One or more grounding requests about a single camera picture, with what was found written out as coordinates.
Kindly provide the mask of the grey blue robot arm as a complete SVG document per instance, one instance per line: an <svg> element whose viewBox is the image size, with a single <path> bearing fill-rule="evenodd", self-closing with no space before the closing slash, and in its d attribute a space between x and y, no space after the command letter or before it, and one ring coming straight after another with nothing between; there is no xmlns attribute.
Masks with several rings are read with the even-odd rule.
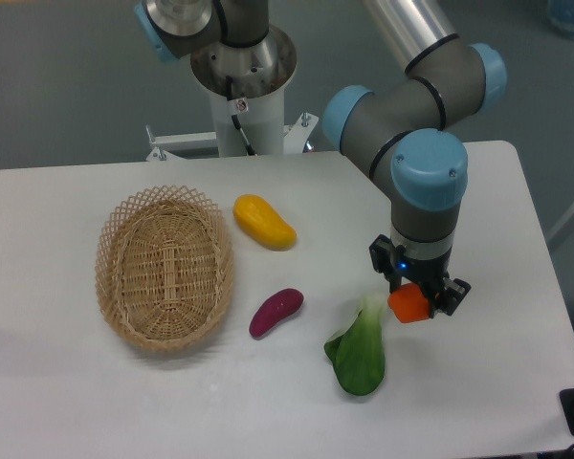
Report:
<svg viewBox="0 0 574 459"><path fill-rule="evenodd" d="M328 102L322 130L391 202L390 233L369 252L403 322L451 315L468 294L449 259L468 183L464 145L451 124L495 104L505 64L464 43L434 1L369 1L406 80L386 95L363 86ZM219 154L283 154L283 91L297 54L265 1L140 1L136 16L163 61L188 57L210 97Z"/></svg>

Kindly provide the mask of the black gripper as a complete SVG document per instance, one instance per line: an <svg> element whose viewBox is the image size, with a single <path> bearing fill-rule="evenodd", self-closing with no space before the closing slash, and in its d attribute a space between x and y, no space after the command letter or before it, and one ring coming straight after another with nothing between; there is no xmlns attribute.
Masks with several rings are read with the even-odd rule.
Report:
<svg viewBox="0 0 574 459"><path fill-rule="evenodd" d="M454 314L471 290L471 285L449 275L452 239L434 242L416 242L395 233L383 234L369 246L373 269L388 282L388 291L394 293L401 286L416 284L429 307L429 318L438 313Z"/></svg>

